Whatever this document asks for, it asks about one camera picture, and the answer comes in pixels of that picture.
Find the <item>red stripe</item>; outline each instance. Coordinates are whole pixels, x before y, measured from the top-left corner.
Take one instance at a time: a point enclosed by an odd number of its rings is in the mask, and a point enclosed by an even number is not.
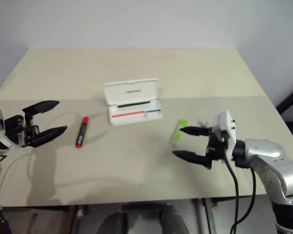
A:
[[[120,114],[120,115],[115,115],[112,117],[128,116],[128,115],[141,114],[141,113],[144,113],[144,111],[137,111],[137,112],[131,112],[131,113],[126,113],[126,114]]]

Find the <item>red marker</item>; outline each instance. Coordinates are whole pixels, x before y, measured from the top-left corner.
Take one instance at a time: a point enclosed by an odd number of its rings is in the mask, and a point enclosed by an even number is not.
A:
[[[81,148],[83,145],[84,134],[86,133],[88,122],[89,122],[89,118],[87,116],[85,116],[83,119],[83,123],[80,126],[79,133],[78,133],[78,137],[77,137],[77,141],[76,141],[76,148]]]

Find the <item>red marker cap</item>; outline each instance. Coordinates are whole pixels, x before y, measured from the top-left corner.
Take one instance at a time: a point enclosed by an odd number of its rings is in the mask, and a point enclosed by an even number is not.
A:
[[[89,122],[89,117],[85,116],[83,119],[83,123],[88,124]]]

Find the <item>small white object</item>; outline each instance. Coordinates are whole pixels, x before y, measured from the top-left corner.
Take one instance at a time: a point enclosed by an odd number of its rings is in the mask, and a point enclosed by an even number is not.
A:
[[[202,127],[202,128],[208,128],[209,127],[209,123],[205,120],[203,121],[200,121],[199,122],[199,125]]]
[[[107,83],[104,84],[103,90],[106,101],[110,105],[109,119],[113,126],[163,117],[157,99],[158,80],[155,78]]]

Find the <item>person's leg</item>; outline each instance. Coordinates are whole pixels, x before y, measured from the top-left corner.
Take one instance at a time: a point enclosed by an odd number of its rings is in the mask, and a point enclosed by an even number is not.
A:
[[[127,234],[127,223],[126,213],[111,214],[103,221],[97,234]]]
[[[160,222],[163,234],[189,234],[189,231],[175,208],[163,205],[160,211]]]

